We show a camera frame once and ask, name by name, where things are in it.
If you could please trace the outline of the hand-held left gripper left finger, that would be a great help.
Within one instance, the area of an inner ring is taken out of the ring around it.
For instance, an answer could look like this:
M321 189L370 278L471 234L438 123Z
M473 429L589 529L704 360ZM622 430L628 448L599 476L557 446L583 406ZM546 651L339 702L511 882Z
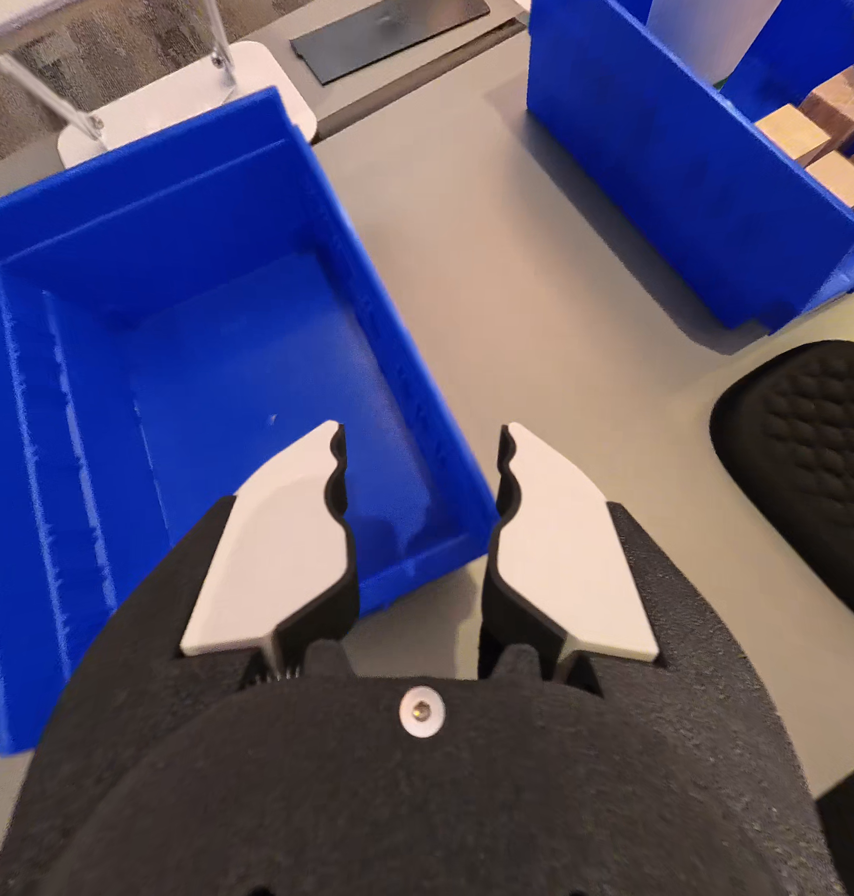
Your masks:
M350 632L361 596L346 469L344 426L326 420L240 486L180 641L184 656L255 649L287 676L310 644Z

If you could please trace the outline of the stack of white cups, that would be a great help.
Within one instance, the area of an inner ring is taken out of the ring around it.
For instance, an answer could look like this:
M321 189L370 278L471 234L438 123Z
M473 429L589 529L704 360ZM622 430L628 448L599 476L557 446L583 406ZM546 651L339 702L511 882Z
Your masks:
M701 81L724 82L779 1L653 1L646 27Z

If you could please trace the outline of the dark inset table panel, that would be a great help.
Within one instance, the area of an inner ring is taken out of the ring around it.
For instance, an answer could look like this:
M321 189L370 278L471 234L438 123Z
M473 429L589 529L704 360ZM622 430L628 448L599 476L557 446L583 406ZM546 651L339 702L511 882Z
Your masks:
M484 1L381 1L290 43L325 86L489 12Z

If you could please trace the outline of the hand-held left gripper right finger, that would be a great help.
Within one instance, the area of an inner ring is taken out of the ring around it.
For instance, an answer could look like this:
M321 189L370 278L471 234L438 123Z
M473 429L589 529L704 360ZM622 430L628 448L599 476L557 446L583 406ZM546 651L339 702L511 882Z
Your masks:
M546 681L591 681L589 655L660 663L661 648L604 494L525 426L500 432L481 590L479 678L526 645Z

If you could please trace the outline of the black padded wrist rest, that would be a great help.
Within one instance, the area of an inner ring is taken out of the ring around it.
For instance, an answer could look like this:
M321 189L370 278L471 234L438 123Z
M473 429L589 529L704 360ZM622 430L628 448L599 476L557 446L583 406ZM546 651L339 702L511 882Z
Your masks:
M854 342L770 359L717 399L709 429L739 489L854 613Z

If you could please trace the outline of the blue plastic bin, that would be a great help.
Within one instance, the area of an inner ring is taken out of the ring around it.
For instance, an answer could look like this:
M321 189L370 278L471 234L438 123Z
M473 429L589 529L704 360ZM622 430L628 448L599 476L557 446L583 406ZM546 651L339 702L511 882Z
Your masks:
M782 2L722 91L650 2L533 2L526 104L724 326L854 292L854 210L755 120L854 65L854 2Z
M0 756L215 501L326 420L363 615L486 554L486 480L275 89L0 198Z

